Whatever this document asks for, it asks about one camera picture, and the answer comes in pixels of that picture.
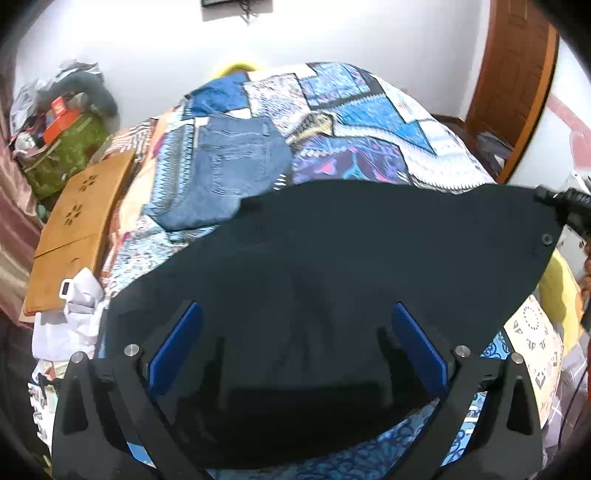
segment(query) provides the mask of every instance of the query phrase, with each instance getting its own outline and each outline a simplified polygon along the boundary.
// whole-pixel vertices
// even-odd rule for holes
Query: white wall
[[[464,92],[464,98],[460,106],[458,117],[465,120],[470,110],[470,104],[474,97],[476,84],[480,76],[482,59],[486,48],[486,39],[488,37],[488,24],[491,20],[491,0],[478,0],[480,12],[478,14],[478,23],[476,24],[476,41],[474,43],[474,54],[472,56],[472,65],[468,74],[468,81]]]
[[[66,58],[98,61],[128,127],[229,61],[335,60],[407,89],[432,113],[458,116],[488,2],[273,0],[272,13],[246,25],[239,17],[203,21],[199,0],[55,0],[21,41],[15,91]]]
[[[550,93],[591,127],[591,83],[562,39]],[[570,132],[571,129],[554,112],[544,108],[534,136],[509,183],[561,188],[574,168]]]

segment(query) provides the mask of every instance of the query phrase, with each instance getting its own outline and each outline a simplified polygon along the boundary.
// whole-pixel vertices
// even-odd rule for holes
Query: wooden door
[[[490,131],[516,147],[528,120],[535,117],[535,125],[543,107],[555,62],[547,58],[548,44],[554,44],[555,56],[556,32],[529,0],[491,2],[485,56],[466,126],[474,137]],[[544,79],[548,61],[550,74]]]

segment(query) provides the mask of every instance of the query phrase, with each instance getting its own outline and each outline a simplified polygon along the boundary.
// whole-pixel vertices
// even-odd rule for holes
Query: metal screw
[[[470,349],[466,345],[458,345],[456,347],[456,355],[462,358],[467,358],[470,356]]]
[[[517,352],[511,354],[511,360],[513,360],[513,362],[517,365],[522,364],[524,362],[523,355]]]
[[[82,353],[82,352],[75,352],[70,357],[70,360],[72,360],[75,364],[79,364],[80,362],[82,362],[83,358],[84,358],[84,353]]]
[[[128,346],[125,347],[123,353],[127,356],[135,356],[139,352],[139,346],[135,343],[130,343]]]

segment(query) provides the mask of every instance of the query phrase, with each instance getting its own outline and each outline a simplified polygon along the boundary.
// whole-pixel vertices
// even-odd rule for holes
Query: bed
[[[412,97],[363,69],[342,63],[309,63],[234,73],[188,93],[158,119],[121,132],[106,153],[137,149],[135,177],[113,215],[111,250],[101,273],[107,299],[216,228],[207,225],[166,232],[152,217],[178,201],[190,182],[199,129],[218,113],[272,119],[293,154],[291,171],[277,178],[275,189],[305,181],[357,179],[462,193],[493,183],[448,127]],[[530,320],[543,328],[528,329]],[[483,356],[506,358],[515,342],[547,345],[546,355],[526,357],[535,371],[534,390],[535,379],[544,375],[536,391],[543,422],[558,385],[562,355],[560,338],[548,325],[530,297],[482,352]],[[532,340],[534,331],[538,336]],[[103,341],[108,334],[102,332]],[[554,363],[548,362],[549,355],[554,356]],[[444,464],[461,457],[485,397],[486,393],[475,395]],[[436,404],[432,402],[377,438],[343,452],[265,471],[210,473],[217,479],[380,478],[412,443]],[[140,447],[134,447],[134,455],[150,462]]]

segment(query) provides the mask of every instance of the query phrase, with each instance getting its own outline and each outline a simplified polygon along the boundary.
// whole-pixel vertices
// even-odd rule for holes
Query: pink curtain
[[[41,222],[35,197],[8,148],[14,58],[0,60],[0,310],[19,324]]]

